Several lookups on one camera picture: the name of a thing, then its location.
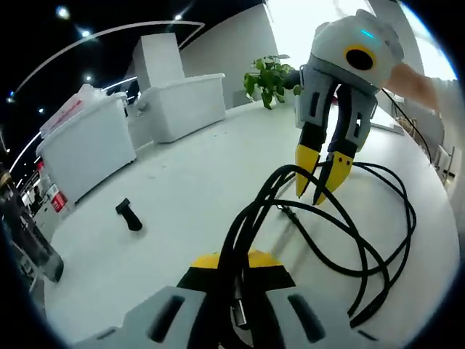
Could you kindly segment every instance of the green plant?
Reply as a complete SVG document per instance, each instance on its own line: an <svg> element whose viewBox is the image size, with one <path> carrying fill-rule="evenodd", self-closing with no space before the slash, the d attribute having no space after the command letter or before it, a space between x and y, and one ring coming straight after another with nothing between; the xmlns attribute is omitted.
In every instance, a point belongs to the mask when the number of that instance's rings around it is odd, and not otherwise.
<svg viewBox="0 0 465 349"><path fill-rule="evenodd" d="M254 60L252 69L258 72L246 73L244 75L244 87L247 94L251 97L257 85L262 91L263 106L271 109L273 96L279 103L284 103L284 89L292 89L294 95L300 95L300 85L285 86L285 80L292 71L295 71L289 64L281 64L279 59L289 58L288 55L266 56Z"/></svg>

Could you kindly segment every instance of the red label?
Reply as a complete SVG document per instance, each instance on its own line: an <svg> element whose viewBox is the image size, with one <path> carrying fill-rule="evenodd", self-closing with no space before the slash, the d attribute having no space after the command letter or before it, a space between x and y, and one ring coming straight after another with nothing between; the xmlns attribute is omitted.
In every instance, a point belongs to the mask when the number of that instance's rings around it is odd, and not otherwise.
<svg viewBox="0 0 465 349"><path fill-rule="evenodd" d="M58 192L57 195L55 195L52 199L52 206L56 212L60 212L63 207L66 205L66 199L65 197L61 194L61 192Z"/></svg>
<svg viewBox="0 0 465 349"><path fill-rule="evenodd" d="M63 115L61 115L55 123L53 123L52 128L57 126L63 119L66 119L72 111L74 111L80 104L82 103L82 100L78 100L78 102L73 105L70 109L68 109Z"/></svg>

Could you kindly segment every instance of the cable connector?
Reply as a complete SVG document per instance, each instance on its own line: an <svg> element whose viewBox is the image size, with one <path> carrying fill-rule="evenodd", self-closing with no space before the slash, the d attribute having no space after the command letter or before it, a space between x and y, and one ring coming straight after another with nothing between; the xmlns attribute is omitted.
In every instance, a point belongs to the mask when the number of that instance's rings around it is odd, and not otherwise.
<svg viewBox="0 0 465 349"><path fill-rule="evenodd" d="M232 303L232 314L235 325L241 329L248 329L246 313L242 303L242 290L238 278L235 280L234 302Z"/></svg>
<svg viewBox="0 0 465 349"><path fill-rule="evenodd" d="M292 211L292 209L289 207L289 206L283 206L283 205L276 205L276 207L284 212L286 214L286 216L288 216L288 218L291 220L292 223L296 223L296 222L299 222L299 218L297 218L297 214L294 213L294 211Z"/></svg>

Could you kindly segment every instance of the white table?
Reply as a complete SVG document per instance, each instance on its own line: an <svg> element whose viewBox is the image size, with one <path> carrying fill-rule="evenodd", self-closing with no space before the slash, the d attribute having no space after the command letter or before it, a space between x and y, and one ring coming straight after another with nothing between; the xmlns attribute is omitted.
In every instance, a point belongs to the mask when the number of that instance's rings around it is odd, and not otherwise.
<svg viewBox="0 0 465 349"><path fill-rule="evenodd" d="M336 122L331 111L328 140ZM378 109L378 123L393 120ZM90 193L57 230L52 245L65 261L59 284L46 284L46 316L68 342L108 326L165 285L176 285L199 255L219 251L235 216L279 166L294 162L300 130L294 112L260 103L227 112L227 118L171 145L152 145L138 161ZM326 146L322 156L326 156ZM402 276L381 310L361 329L392 343L408 341L428 321L456 274L458 236L439 177L409 136L372 129L357 161L386 166L403 180L418 225ZM386 259L406 234L398 195L373 175L353 168L335 195ZM125 197L145 230L130 233L115 206ZM294 188L284 198L296 199ZM312 200L309 189L302 197ZM321 208L335 214L326 201ZM355 243L325 220L297 212L317 245L333 261L360 268ZM299 233L274 209L254 243L284 262L297 284L311 286L348 308L360 279L324 266ZM368 257L370 265L373 260ZM391 275L399 260L392 263ZM369 279L359 308L379 292L381 276Z"/></svg>

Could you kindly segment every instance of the person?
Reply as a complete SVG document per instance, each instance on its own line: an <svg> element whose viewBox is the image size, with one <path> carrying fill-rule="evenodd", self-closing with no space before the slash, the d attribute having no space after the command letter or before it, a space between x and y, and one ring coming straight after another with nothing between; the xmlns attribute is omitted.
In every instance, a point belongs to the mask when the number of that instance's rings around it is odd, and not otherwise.
<svg viewBox="0 0 465 349"><path fill-rule="evenodd" d="M454 157L461 161L449 191L459 238L465 241L465 104L458 81L432 79L401 63L392 69L385 88L440 113L445 138L456 147Z"/></svg>
<svg viewBox="0 0 465 349"><path fill-rule="evenodd" d="M41 191L39 187L36 185L34 187L34 203L37 203L38 205L40 205L41 201L42 201Z"/></svg>

